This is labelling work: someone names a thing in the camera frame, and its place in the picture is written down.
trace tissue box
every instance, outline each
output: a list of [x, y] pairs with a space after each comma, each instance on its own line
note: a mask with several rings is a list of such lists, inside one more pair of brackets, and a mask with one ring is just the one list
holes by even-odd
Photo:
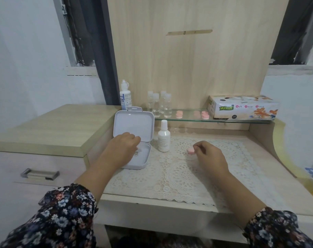
[[264, 95], [209, 96], [207, 108], [213, 119], [273, 120], [279, 103]]

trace bottle cap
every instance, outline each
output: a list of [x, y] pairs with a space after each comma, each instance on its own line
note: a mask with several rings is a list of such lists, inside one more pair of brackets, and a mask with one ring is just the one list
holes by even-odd
[[163, 119], [161, 121], [161, 130], [166, 131], [167, 129], [168, 129], [168, 121]]
[[122, 83], [121, 83], [121, 89], [122, 91], [127, 91], [129, 88], [129, 83], [126, 82], [124, 79], [122, 80]]
[[153, 93], [153, 99], [159, 100], [159, 93]]

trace pink cap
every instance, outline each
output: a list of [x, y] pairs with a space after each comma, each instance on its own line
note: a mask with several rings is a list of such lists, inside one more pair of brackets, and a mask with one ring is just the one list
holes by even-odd
[[202, 114], [201, 117], [202, 119], [209, 119], [209, 114]]
[[193, 155], [193, 154], [195, 153], [194, 148], [193, 148], [193, 147], [188, 148], [188, 149], [187, 149], [187, 153], [188, 153], [189, 155]]

